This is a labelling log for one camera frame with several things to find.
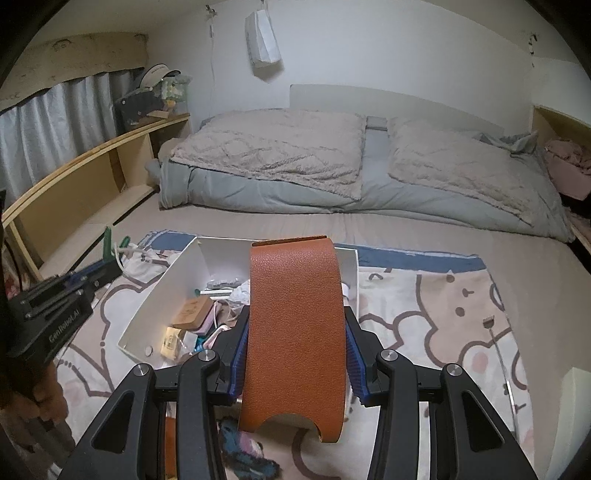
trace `triangular cutout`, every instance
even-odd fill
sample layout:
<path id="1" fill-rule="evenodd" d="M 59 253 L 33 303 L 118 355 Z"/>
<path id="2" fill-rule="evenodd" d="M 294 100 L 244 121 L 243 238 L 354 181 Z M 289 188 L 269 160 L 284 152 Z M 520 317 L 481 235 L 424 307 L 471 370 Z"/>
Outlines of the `triangular cutout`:
<path id="1" fill-rule="evenodd" d="M 127 443 L 127 431 L 134 394 L 129 392 L 119 400 L 105 424 L 92 441 L 92 447 L 105 452 L 123 453 Z"/>
<path id="2" fill-rule="evenodd" d="M 503 438 L 474 396 L 468 391 L 462 392 L 462 403 L 472 451 L 483 452 L 500 448 Z"/>

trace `white box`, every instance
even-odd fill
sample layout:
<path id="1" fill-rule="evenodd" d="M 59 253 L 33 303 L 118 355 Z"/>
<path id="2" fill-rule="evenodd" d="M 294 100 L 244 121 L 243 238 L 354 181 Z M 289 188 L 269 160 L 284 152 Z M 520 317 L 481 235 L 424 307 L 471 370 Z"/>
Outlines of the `white box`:
<path id="1" fill-rule="evenodd" d="M 248 280 L 253 240 L 195 237 L 164 273 L 146 297 L 119 340 L 133 360 L 158 369 L 170 366 L 160 354 L 166 328 L 195 289 L 205 290 L 212 278 Z M 349 304 L 358 316 L 357 250 L 336 248 L 341 280 L 349 286 Z M 146 356 L 146 351 L 153 351 Z"/>

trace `brown leather object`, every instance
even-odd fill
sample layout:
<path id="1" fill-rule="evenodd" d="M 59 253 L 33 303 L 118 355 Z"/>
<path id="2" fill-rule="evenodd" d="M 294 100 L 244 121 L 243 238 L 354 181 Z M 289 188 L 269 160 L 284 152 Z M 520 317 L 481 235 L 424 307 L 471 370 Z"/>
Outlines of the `brown leather object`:
<path id="1" fill-rule="evenodd" d="M 295 413 L 336 442 L 345 414 L 345 320 L 339 263 L 328 238 L 251 249 L 251 309 L 239 428 Z"/>

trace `beige bed sheet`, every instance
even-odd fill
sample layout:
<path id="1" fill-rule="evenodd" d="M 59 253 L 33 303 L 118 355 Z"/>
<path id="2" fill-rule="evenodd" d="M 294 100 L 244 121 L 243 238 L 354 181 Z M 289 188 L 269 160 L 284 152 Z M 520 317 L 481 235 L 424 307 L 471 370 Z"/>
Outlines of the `beige bed sheet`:
<path id="1" fill-rule="evenodd" d="M 114 238 L 139 241 L 173 229 L 233 238 L 325 234 L 370 247 L 478 254 L 498 285 L 530 384 L 535 471 L 544 478 L 556 436 L 562 377 L 571 367 L 591 371 L 591 275 L 567 245 L 549 238 L 491 232 L 365 213 L 269 215 L 197 206 L 158 209 L 150 197 L 117 224 Z M 87 262 L 99 258 L 96 248 Z"/>

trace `white paper bag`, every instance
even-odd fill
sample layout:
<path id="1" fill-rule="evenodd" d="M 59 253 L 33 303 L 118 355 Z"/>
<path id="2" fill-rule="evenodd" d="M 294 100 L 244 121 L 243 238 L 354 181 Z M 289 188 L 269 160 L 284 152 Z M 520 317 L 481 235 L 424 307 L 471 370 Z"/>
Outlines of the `white paper bag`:
<path id="1" fill-rule="evenodd" d="M 246 18 L 246 45 L 254 68 L 266 67 L 281 60 L 266 10 L 258 10 Z"/>

